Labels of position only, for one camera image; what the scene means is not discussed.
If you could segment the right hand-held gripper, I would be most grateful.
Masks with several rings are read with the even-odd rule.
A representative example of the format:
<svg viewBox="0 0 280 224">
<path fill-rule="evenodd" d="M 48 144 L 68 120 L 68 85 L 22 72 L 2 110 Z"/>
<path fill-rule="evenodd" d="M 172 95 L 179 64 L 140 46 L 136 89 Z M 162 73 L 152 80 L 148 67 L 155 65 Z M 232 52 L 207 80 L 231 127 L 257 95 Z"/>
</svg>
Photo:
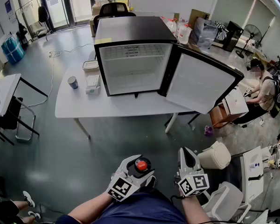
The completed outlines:
<svg viewBox="0 0 280 224">
<path fill-rule="evenodd" d="M 187 147 L 178 151 L 178 168 L 180 180 L 177 185 L 182 197 L 200 195 L 210 187 L 208 175 L 201 168 L 197 155 Z"/>
</svg>

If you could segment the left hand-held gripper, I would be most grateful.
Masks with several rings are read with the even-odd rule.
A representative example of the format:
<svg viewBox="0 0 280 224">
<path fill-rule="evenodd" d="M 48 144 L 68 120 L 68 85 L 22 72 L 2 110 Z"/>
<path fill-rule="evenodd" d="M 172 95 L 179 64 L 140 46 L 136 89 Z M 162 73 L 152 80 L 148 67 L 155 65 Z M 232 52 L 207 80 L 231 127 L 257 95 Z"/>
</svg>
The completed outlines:
<svg viewBox="0 0 280 224">
<path fill-rule="evenodd" d="M 113 199 L 122 202 L 135 193 L 140 188 L 141 184 L 153 175 L 155 169 L 152 169 L 139 177 L 133 175 L 129 176 L 127 174 L 129 168 L 141 157 L 141 154 L 137 154 L 130 156 L 121 162 L 106 190 L 107 194 Z"/>
</svg>

